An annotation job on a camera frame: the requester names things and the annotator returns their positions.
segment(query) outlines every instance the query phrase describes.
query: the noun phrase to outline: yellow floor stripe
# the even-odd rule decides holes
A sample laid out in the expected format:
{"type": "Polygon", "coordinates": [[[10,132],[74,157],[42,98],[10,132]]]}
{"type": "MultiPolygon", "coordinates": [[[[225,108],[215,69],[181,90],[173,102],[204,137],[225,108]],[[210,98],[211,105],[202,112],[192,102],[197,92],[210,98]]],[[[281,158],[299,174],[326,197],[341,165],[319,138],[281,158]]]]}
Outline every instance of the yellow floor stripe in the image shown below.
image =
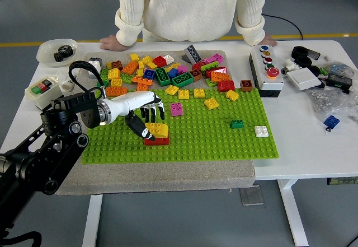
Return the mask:
{"type": "MultiPolygon", "coordinates": [[[[274,39],[301,39],[301,35],[293,34],[293,35],[273,35],[274,39]]],[[[330,33],[330,34],[304,34],[303,39],[321,39],[321,38],[346,38],[346,37],[358,37],[358,33],[330,33]]],[[[228,40],[243,40],[242,36],[224,36],[218,39],[220,41],[228,41],[228,40]]],[[[98,43],[99,40],[79,40],[78,43],[98,43]]],[[[43,41],[36,41],[32,43],[0,43],[0,47],[21,47],[21,46],[40,46],[43,41]]]]}

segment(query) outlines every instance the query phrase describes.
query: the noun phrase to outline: table leg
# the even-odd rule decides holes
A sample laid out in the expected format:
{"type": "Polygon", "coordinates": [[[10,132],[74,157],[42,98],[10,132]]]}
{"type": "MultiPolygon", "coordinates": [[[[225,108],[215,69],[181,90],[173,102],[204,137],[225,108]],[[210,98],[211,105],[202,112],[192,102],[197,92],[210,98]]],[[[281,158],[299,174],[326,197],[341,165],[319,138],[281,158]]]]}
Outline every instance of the table leg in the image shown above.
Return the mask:
{"type": "Polygon", "coordinates": [[[91,195],[82,247],[95,247],[103,195],[91,195]]]}
{"type": "Polygon", "coordinates": [[[293,196],[291,189],[292,185],[294,185],[296,181],[297,179],[277,180],[295,246],[308,246],[308,241],[303,229],[301,217],[298,212],[295,197],[293,196]]]}

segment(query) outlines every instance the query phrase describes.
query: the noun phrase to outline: white sweater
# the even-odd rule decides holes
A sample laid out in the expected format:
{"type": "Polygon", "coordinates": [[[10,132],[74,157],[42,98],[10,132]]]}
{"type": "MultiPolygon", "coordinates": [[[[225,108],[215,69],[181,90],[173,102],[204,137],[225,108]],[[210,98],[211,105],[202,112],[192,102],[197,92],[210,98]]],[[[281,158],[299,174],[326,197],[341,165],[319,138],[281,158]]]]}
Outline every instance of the white sweater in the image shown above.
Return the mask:
{"type": "Polygon", "coordinates": [[[172,41],[210,41],[224,36],[234,20],[249,45],[264,37],[265,0],[119,0],[117,40],[132,45],[143,28],[172,41]]]}

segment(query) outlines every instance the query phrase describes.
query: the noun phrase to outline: robotic hand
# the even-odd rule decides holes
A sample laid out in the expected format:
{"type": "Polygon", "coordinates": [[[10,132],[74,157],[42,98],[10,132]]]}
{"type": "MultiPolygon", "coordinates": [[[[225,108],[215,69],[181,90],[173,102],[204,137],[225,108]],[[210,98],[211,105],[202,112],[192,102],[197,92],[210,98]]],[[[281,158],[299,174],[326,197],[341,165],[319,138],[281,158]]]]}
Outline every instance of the robotic hand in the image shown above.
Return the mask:
{"type": "Polygon", "coordinates": [[[97,101],[101,125],[111,124],[118,116],[125,116],[125,123],[137,136],[151,141],[156,138],[133,111],[140,108],[141,115],[147,123],[149,122],[150,108],[152,113],[151,122],[154,123],[157,117],[156,105],[158,105],[161,119],[164,120],[162,100],[150,91],[130,92],[111,100],[100,99],[97,101]]]}

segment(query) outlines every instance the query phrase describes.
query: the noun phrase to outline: electronic device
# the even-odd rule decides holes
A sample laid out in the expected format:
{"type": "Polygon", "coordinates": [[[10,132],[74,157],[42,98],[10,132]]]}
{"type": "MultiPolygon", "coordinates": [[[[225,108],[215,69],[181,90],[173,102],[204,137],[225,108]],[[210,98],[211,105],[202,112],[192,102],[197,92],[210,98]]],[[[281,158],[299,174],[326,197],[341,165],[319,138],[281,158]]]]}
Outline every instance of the electronic device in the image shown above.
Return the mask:
{"type": "Polygon", "coordinates": [[[284,80],[276,62],[274,49],[270,45],[254,45],[251,49],[249,63],[254,80],[261,97],[278,97],[284,80]]]}

